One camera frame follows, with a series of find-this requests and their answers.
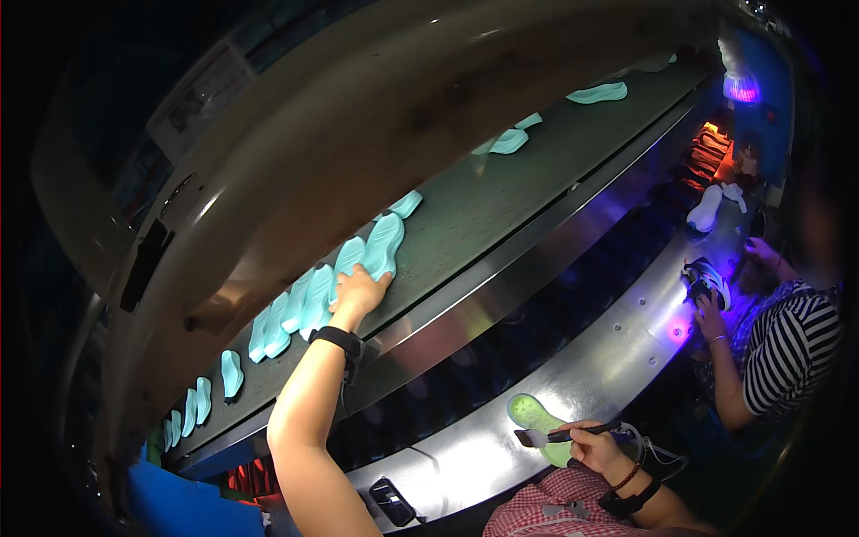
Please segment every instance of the hand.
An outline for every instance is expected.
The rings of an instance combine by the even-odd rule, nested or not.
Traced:
[[[604,473],[619,463],[628,461],[618,445],[614,442],[612,435],[604,432],[593,435],[582,429],[602,425],[593,419],[583,419],[571,424],[563,424],[555,430],[568,430],[573,444],[570,447],[570,455],[586,467],[597,473]]]
[[[746,251],[749,252],[749,255],[760,261],[764,266],[776,270],[776,267],[782,261],[782,256],[773,250],[763,239],[749,237],[749,241],[753,244],[753,246],[746,246]]]
[[[698,296],[695,303],[699,310],[695,312],[695,320],[701,328],[704,339],[710,343],[713,338],[718,338],[726,333],[725,320],[719,310],[719,296],[715,289],[710,290],[710,299],[704,295]]]
[[[351,276],[342,272],[337,275],[337,301],[328,309],[339,314],[338,317],[347,317],[357,327],[364,315],[373,311],[385,297],[392,279],[391,273],[385,272],[375,282],[363,265],[355,263]]]

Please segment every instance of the smartphone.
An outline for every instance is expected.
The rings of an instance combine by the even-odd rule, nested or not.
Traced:
[[[393,483],[381,476],[369,489],[370,497],[397,528],[402,528],[415,519],[415,510],[405,501]]]

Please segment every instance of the brush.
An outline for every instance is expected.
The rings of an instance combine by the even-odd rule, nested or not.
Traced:
[[[620,428],[620,421],[616,420],[604,425],[597,425],[596,427],[585,427],[582,430],[592,435],[599,435],[600,433],[618,428]],[[517,429],[513,431],[513,434],[516,435],[516,438],[519,438],[519,442],[526,448],[541,449],[549,443],[572,441],[568,430],[558,430],[547,435],[535,429]]]

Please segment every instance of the worker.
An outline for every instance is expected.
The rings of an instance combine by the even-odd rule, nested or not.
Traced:
[[[797,174],[801,200],[801,244],[808,271],[820,288],[839,278],[840,195],[821,179],[825,161],[812,157]],[[695,363],[704,391],[722,424],[732,431],[755,419],[777,421],[807,400],[835,355],[841,323],[830,290],[808,285],[793,266],[762,239],[751,237],[746,251],[779,282],[773,294],[754,305],[728,334],[716,292],[700,296],[695,320],[710,347],[710,360]]]
[[[268,424],[277,481],[305,537],[381,534],[352,483],[327,453],[326,439],[349,362],[345,349],[352,352],[350,337],[356,337],[350,334],[379,305],[391,274],[375,282],[361,265],[354,265],[351,276],[341,273],[337,278],[338,300],[328,324],[332,328],[311,337],[310,346],[277,398]],[[598,499],[613,486],[617,487],[620,509],[634,511],[630,516],[642,528],[687,528],[672,533],[681,535],[715,532],[697,521],[666,486],[654,482],[623,455],[609,433],[592,435],[580,430],[595,424],[580,421],[564,425],[562,429],[569,430],[574,441],[570,455],[581,464],[558,469],[539,485],[524,487],[498,507],[484,535],[507,535],[535,525],[539,533],[528,534],[641,533],[598,505]],[[647,497],[646,501],[631,506],[639,496],[641,500]],[[544,511],[546,505],[554,510]]]

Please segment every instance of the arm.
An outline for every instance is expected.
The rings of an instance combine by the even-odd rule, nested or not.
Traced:
[[[602,433],[593,435],[582,430],[584,427],[601,425],[600,422],[584,420],[562,425],[560,430],[568,430],[573,444],[570,455],[585,466],[601,473],[609,485],[619,485],[632,472],[634,464],[624,455],[614,442],[612,435]],[[617,490],[618,496],[628,498],[638,495],[653,480],[644,470],[639,469],[629,483]],[[632,519],[646,529],[689,528],[716,534],[716,529],[699,521],[683,501],[667,486],[660,487]]]
[[[753,246],[747,246],[746,250],[775,273],[778,283],[783,284],[800,279],[800,275],[794,270],[794,267],[790,266],[790,263],[785,261],[782,255],[773,250],[763,239],[749,237],[749,241],[752,242]]]
[[[716,411],[728,430],[742,429],[752,422],[754,414],[749,411],[743,400],[743,383],[731,357],[725,322],[716,300],[716,290],[712,290],[710,299],[700,296],[696,304],[700,309],[695,312],[695,320],[701,328],[704,340],[710,344],[710,355],[713,358],[713,392],[716,397]]]
[[[378,283],[360,265],[338,274],[328,323],[354,332],[381,302],[391,274]],[[363,500],[326,450],[346,364],[340,347],[317,339],[304,353],[269,417],[267,439],[277,481],[302,535],[380,535]]]

